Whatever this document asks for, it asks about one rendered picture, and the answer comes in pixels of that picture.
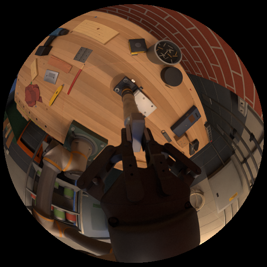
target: yellow utility knife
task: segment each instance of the yellow utility knife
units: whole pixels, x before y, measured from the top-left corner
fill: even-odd
[[[54,103],[55,99],[56,99],[57,96],[59,95],[59,93],[60,93],[60,91],[62,90],[63,86],[64,86],[64,85],[61,85],[61,86],[59,86],[59,87],[57,88],[56,92],[54,93],[54,95],[53,95],[52,98],[50,99],[49,106],[51,106],[51,105]]]

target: black round lid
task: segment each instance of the black round lid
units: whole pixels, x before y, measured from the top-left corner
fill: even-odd
[[[183,75],[181,71],[174,67],[170,67],[166,69],[164,78],[165,78],[166,84],[170,86],[178,86],[183,81]]]

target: warning sticker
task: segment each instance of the warning sticker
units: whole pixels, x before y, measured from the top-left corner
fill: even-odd
[[[237,196],[237,192],[229,199],[229,201],[233,200]]]

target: wooden tabletop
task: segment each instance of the wooden tabletop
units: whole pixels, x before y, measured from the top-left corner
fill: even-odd
[[[114,38],[106,44],[96,39],[73,31],[84,20],[95,21],[106,25],[117,32]],[[199,141],[199,150],[207,143],[208,138],[204,128],[207,121],[204,109],[197,92],[180,64],[174,65],[183,74],[183,82],[176,87],[167,87],[161,80],[160,73],[167,65],[156,65],[150,62],[146,53],[137,56],[130,54],[128,40],[144,38],[147,48],[158,42],[144,29],[115,15],[98,11],[91,11],[81,15],[59,28],[69,30],[67,35],[56,37],[52,43],[52,50],[47,56],[35,56],[39,46],[44,45],[46,37],[26,59],[18,75],[15,102],[17,109],[26,119],[31,119],[46,133],[61,143],[73,120],[86,128],[108,139],[108,144],[121,144],[121,129],[124,128],[123,104],[121,97],[113,91],[114,87],[124,76],[135,80],[135,84],[143,87],[143,94],[148,97],[157,109],[145,118],[146,127],[152,132],[154,139],[164,145],[167,140],[161,131],[165,130],[172,139],[171,144],[190,158],[189,145],[181,148],[175,141],[175,134],[170,127],[176,123],[193,105],[201,118],[186,132],[190,142]],[[81,47],[93,50],[85,61],[85,66],[73,85],[71,92],[67,92],[72,81],[83,63],[74,60]],[[51,66],[48,61],[55,56],[72,66],[69,73]],[[31,64],[37,58],[38,75],[32,81]],[[46,70],[59,72],[56,84],[44,81]],[[37,84],[42,97],[42,103],[29,107],[25,102],[25,88],[32,82]],[[49,106],[49,101],[57,88],[64,84],[55,102]],[[146,168],[145,152],[134,153],[137,165]],[[122,170],[122,162],[115,168]]]

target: red pencil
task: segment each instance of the red pencil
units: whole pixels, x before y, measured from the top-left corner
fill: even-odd
[[[70,86],[70,88],[69,88],[68,95],[70,94],[70,91],[71,91],[71,89],[72,89],[72,87],[73,87],[75,81],[77,80],[79,74],[81,73],[82,69],[84,68],[84,66],[85,66],[85,64],[80,68],[79,72],[77,73],[76,77],[74,78],[74,80],[73,80],[73,82],[72,82],[72,84],[71,84],[71,86]]]

